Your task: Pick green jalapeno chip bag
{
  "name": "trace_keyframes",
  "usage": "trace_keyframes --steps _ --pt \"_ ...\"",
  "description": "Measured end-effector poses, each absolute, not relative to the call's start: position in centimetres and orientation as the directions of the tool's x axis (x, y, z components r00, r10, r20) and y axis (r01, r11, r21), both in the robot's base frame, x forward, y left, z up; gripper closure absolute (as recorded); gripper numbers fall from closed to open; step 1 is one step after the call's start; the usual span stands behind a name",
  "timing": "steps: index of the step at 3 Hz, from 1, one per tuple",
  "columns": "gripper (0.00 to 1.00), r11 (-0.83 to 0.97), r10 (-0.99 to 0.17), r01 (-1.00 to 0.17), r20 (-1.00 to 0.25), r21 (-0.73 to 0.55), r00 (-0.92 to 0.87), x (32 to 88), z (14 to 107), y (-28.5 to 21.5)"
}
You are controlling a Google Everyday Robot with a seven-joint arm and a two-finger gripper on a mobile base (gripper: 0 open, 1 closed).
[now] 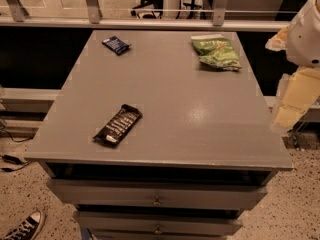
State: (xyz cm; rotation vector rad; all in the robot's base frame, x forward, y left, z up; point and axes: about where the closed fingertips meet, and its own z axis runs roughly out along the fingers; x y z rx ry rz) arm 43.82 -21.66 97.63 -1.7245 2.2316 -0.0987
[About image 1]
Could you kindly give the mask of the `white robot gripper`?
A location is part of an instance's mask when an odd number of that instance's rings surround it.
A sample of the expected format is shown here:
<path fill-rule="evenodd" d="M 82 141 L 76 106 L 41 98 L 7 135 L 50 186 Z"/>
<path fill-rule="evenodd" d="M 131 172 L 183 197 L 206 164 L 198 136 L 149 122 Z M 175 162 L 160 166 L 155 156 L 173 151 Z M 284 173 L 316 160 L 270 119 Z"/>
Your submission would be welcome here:
<path fill-rule="evenodd" d="M 319 0 L 308 0 L 290 26 L 283 27 L 265 44 L 271 51 L 286 50 L 287 59 L 300 66 L 292 75 L 283 74 L 278 84 L 270 124 L 278 134 L 291 130 L 320 97 L 318 5 Z"/>

